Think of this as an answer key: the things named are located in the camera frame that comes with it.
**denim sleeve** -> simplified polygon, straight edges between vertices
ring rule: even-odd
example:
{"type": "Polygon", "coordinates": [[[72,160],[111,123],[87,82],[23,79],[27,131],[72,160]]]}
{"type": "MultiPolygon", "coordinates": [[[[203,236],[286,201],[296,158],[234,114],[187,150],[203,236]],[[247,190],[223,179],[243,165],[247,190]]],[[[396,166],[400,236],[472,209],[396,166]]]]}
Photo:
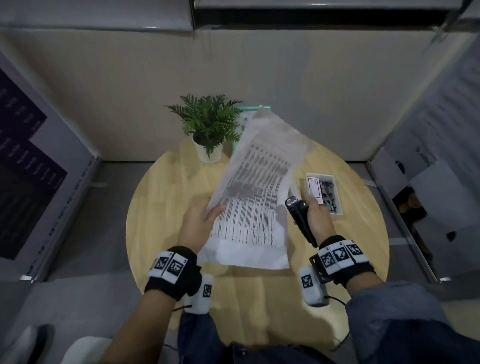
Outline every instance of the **denim sleeve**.
{"type": "Polygon", "coordinates": [[[371,362],[391,320],[435,320],[450,325],[435,297],[418,284],[389,282],[355,294],[348,325],[361,363],[371,362]]]}

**round wooden table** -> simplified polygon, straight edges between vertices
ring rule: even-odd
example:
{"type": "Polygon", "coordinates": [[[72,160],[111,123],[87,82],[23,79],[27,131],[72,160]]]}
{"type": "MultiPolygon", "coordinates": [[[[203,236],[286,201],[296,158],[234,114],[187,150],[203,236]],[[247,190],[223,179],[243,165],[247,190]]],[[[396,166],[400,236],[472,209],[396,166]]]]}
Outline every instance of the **round wooden table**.
{"type": "MultiPolygon", "coordinates": [[[[191,200],[211,196],[229,158],[204,164],[191,139],[175,152],[166,152],[140,181],[127,216],[128,259],[141,291],[147,272],[162,250],[172,247],[182,217],[191,200]]],[[[334,222],[338,234],[355,243],[369,257],[377,274],[386,279],[389,263],[388,237],[384,219],[373,195],[361,178],[340,157],[316,144],[296,170],[295,181],[305,173],[333,174],[344,215],[334,222]]],[[[298,270],[309,264],[314,249],[288,218],[288,260],[290,269],[267,270],[203,263],[202,272],[213,274],[210,314],[225,343],[249,346],[303,344],[330,349],[348,333],[345,308],[330,300],[327,307],[308,307],[300,290],[298,270]]],[[[327,284],[328,293],[343,301],[350,296],[340,285],[327,284]]],[[[170,329],[176,329],[180,312],[175,312],[170,329]]]]}

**green fern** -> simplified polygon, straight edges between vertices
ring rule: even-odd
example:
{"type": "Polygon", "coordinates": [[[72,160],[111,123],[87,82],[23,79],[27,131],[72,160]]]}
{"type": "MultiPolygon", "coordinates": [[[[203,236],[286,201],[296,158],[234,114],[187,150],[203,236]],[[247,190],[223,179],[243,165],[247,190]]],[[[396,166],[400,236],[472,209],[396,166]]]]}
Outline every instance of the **green fern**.
{"type": "Polygon", "coordinates": [[[227,100],[225,95],[196,98],[188,94],[180,99],[185,106],[169,105],[167,108],[183,119],[183,132],[193,134],[193,140],[205,148],[207,156],[210,157],[224,140],[239,141],[237,119],[242,111],[235,105],[242,101],[227,100]]]}

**wristband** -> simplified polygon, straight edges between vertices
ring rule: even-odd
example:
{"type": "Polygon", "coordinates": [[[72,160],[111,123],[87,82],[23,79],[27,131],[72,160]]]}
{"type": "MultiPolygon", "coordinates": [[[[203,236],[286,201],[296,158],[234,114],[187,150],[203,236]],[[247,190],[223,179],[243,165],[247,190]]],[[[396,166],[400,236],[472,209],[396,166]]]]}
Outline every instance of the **wristband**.
{"type": "Polygon", "coordinates": [[[193,296],[202,284],[197,255],[185,246],[160,252],[148,272],[145,292],[159,290],[179,301],[185,294],[193,296]]]}
{"type": "Polygon", "coordinates": [[[365,272],[375,273],[367,256],[352,241],[341,235],[334,235],[320,244],[319,262],[335,284],[346,287],[354,276],[365,272]]]}

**gray floor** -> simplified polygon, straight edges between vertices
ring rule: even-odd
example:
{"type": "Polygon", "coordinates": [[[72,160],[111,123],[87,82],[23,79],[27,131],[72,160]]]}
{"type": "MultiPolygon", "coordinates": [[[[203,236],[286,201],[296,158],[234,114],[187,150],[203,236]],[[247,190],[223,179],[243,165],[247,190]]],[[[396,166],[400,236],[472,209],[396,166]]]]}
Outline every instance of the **gray floor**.
{"type": "MultiPolygon", "coordinates": [[[[363,164],[352,168],[371,180],[363,164]]],[[[125,250],[125,219],[135,188],[150,167],[141,164],[104,164],[97,175],[107,187],[92,187],[80,209],[46,282],[0,283],[0,335],[12,341],[31,324],[55,327],[52,347],[42,361],[60,363],[65,351],[83,336],[113,337],[141,298],[125,250]]],[[[390,246],[389,280],[426,283],[413,253],[401,245],[403,237],[376,187],[369,187],[384,214],[390,246]]],[[[175,345],[175,333],[167,343],[175,345]]],[[[169,348],[166,363],[178,362],[169,348]]],[[[351,341],[335,354],[338,364],[355,363],[351,341]]]]}

